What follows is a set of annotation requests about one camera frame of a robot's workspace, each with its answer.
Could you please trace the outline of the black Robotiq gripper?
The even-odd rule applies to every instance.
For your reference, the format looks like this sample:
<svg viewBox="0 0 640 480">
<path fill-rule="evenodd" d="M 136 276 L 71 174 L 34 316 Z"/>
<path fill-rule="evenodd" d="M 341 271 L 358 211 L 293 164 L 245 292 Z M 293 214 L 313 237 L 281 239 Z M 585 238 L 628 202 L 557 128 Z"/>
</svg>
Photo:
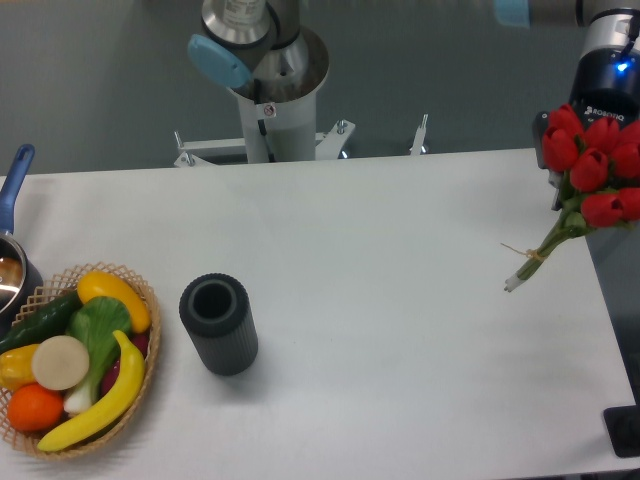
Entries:
<svg viewBox="0 0 640 480">
<path fill-rule="evenodd" d="M 627 126 L 639 119 L 639 10 L 613 8 L 587 27 L 569 103 L 584 120 L 609 117 Z M 567 131 L 557 111 L 540 112 L 533 122 L 537 165 L 555 188 L 551 208 L 561 209 L 567 169 Z"/>
</svg>

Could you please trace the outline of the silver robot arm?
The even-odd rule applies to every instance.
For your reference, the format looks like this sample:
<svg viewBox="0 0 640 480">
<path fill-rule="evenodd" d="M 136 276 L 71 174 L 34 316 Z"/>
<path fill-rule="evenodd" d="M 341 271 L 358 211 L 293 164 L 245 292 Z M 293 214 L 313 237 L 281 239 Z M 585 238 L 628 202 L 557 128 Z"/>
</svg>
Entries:
<svg viewBox="0 0 640 480">
<path fill-rule="evenodd" d="M 495 1 L 505 26 L 569 25 L 587 29 L 568 103 L 589 125 L 639 119 L 639 3 L 637 1 Z"/>
</svg>

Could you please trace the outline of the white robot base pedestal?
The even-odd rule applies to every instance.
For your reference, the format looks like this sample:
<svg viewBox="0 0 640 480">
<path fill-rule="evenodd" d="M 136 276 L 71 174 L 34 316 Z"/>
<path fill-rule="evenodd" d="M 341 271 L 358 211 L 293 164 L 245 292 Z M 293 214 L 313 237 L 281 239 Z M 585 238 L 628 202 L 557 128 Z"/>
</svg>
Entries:
<svg viewBox="0 0 640 480">
<path fill-rule="evenodd" d="M 206 1 L 202 35 L 251 71 L 236 99 L 249 163 L 343 159 L 353 123 L 316 130 L 316 95 L 329 72 L 326 45 L 300 23 L 297 1 Z"/>
</svg>

